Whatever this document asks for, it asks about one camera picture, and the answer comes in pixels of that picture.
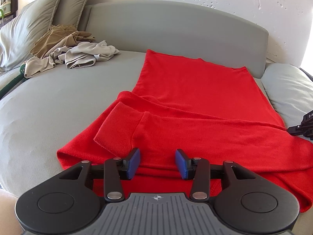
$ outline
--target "gray pillow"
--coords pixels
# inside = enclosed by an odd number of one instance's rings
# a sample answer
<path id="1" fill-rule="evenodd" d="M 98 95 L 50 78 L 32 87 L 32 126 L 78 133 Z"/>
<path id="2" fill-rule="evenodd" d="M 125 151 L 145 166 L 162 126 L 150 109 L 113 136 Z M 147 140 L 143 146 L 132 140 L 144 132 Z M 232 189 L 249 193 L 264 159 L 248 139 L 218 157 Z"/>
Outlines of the gray pillow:
<path id="1" fill-rule="evenodd" d="M 60 0 L 52 24 L 73 25 L 77 28 L 87 0 Z"/>
<path id="2" fill-rule="evenodd" d="M 270 63 L 261 81 L 286 127 L 300 124 L 303 115 L 313 110 L 313 82 L 299 68 Z"/>
<path id="3" fill-rule="evenodd" d="M 32 57 L 29 51 L 50 28 L 60 0 L 36 0 L 0 29 L 0 71 L 19 67 Z"/>

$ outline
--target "light blue pillow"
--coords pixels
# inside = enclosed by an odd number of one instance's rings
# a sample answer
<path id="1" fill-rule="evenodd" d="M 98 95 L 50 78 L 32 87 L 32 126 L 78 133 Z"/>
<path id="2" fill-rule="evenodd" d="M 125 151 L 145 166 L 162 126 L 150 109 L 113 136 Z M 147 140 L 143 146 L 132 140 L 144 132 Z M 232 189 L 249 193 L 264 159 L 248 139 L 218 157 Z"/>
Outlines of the light blue pillow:
<path id="1" fill-rule="evenodd" d="M 313 110 L 313 82 L 299 68 L 270 63 L 261 81 L 286 127 L 299 125 L 303 116 Z"/>

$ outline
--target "green strap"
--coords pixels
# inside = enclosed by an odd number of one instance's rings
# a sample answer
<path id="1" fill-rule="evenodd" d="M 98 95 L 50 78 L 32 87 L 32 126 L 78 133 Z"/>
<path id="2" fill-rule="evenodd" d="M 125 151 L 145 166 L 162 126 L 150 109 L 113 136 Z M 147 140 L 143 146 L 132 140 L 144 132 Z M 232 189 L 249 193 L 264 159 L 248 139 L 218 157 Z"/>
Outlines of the green strap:
<path id="1" fill-rule="evenodd" d="M 25 64 L 24 62 L 20 67 L 20 74 L 16 76 L 13 80 L 6 84 L 4 88 L 0 90 L 0 100 L 13 88 L 15 87 L 21 80 L 26 81 L 27 78 L 24 77 L 25 73 Z"/>

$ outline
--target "red towel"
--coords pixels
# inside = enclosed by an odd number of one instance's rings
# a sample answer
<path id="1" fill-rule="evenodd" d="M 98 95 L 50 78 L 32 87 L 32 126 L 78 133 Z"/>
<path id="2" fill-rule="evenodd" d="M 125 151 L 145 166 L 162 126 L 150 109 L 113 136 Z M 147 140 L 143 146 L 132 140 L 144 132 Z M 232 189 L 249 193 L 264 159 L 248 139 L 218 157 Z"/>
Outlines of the red towel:
<path id="1" fill-rule="evenodd" d="M 101 164 L 139 147 L 129 192 L 186 192 L 174 152 L 201 156 L 212 164 L 233 160 L 292 192 L 301 211 L 313 200 L 313 145 L 286 132 L 245 67 L 232 69 L 202 59 L 147 51 L 139 80 L 124 91 L 57 157 L 64 169 L 81 160 Z M 98 193 L 100 184 L 95 184 Z M 220 192 L 213 181 L 211 195 Z"/>

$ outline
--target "metal pin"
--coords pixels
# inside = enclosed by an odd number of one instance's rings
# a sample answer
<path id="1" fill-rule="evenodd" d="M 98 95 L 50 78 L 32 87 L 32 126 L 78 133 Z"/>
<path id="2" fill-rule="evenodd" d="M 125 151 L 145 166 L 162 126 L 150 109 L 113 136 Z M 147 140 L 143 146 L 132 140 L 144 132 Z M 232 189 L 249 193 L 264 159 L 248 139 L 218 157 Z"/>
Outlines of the metal pin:
<path id="1" fill-rule="evenodd" d="M 204 192 L 195 192 L 192 194 L 192 197 L 196 200 L 204 200 L 208 197 L 208 195 Z"/>
<path id="2" fill-rule="evenodd" d="M 111 200 L 118 200 L 122 197 L 122 194 L 120 192 L 109 192 L 107 197 Z"/>

